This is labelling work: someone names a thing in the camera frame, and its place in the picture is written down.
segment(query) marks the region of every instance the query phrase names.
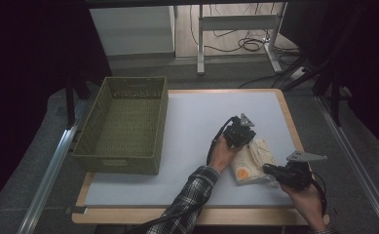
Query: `person's right hand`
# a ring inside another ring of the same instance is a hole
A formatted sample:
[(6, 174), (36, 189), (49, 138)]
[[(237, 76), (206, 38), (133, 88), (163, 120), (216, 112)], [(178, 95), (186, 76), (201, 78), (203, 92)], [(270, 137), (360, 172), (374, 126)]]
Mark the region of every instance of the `person's right hand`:
[(221, 135), (213, 148), (209, 165), (221, 173), (228, 165), (231, 164), (241, 149), (241, 147), (229, 147), (225, 137)]
[(308, 225), (313, 231), (325, 230), (325, 223), (322, 217), (321, 196), (313, 184), (302, 191), (294, 190), (282, 184), (281, 189), (288, 194), (296, 210), (307, 220)]

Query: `white cabinet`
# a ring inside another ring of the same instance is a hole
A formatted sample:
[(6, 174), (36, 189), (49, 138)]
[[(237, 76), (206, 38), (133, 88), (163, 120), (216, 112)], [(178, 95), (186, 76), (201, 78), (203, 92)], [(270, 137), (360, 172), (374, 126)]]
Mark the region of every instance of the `white cabinet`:
[(90, 9), (107, 56), (173, 53), (173, 7)]

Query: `woven basket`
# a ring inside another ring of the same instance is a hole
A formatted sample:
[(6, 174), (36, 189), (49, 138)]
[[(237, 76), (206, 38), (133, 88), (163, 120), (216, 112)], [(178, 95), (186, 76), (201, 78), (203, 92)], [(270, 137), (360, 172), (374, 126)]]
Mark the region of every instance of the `woven basket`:
[(89, 173), (158, 174), (168, 99), (164, 77), (107, 77), (72, 156)]

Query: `wooden edge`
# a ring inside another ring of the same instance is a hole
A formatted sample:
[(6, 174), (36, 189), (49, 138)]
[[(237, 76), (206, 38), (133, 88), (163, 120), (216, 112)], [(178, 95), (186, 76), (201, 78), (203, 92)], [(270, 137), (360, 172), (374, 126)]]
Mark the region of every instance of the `wooden edge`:
[(289, 112), (288, 105), (286, 104), (286, 100), (284, 98), (284, 94), (281, 90), (274, 90), (277, 95), (278, 102), (280, 103), (281, 110), (283, 111), (283, 115), (285, 117), (286, 124), (289, 129), (289, 133), (291, 134), (293, 145), (295, 149), (298, 151), (304, 151), (304, 147), (302, 146), (301, 139), (299, 138), (298, 132), (296, 131), (295, 124), (293, 123), (292, 116)]
[(79, 197), (77, 198), (76, 207), (84, 207), (86, 196), (89, 192), (90, 185), (92, 184), (94, 173), (87, 173), (85, 180), (83, 181), (82, 188), (80, 189)]
[[(293, 124), (284, 95), (278, 89), (243, 90), (169, 90), (170, 94), (219, 94), (219, 93), (275, 93), (285, 117), (286, 124), (296, 150), (303, 151), (301, 140)], [(94, 173), (87, 173), (76, 202), (77, 207), (85, 207), (85, 200), (92, 184)], [(83, 214), (72, 214), (75, 223), (89, 224), (140, 224), (159, 217), (165, 209), (87, 208)], [(197, 219), (198, 225), (222, 225), (231, 220), (233, 225), (307, 225), (305, 219), (294, 208), (254, 208), (254, 209), (203, 209)], [(329, 216), (324, 217), (329, 223)]]
[(278, 89), (168, 90), (168, 92), (169, 94), (226, 94), (226, 93), (275, 92), (276, 90)]
[[(92, 208), (84, 214), (73, 214), (74, 223), (141, 224), (159, 217), (165, 209)], [(329, 216), (324, 217), (329, 223)], [(308, 225), (296, 209), (203, 209), (197, 225)]]

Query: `black curtain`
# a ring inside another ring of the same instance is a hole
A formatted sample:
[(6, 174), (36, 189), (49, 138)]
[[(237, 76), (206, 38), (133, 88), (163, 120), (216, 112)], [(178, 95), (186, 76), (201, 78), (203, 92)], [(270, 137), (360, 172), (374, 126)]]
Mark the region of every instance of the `black curtain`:
[(0, 1), (0, 191), (37, 133), (50, 95), (111, 71), (83, 1)]
[(350, 107), (379, 139), (379, 1), (370, 1), (338, 64)]

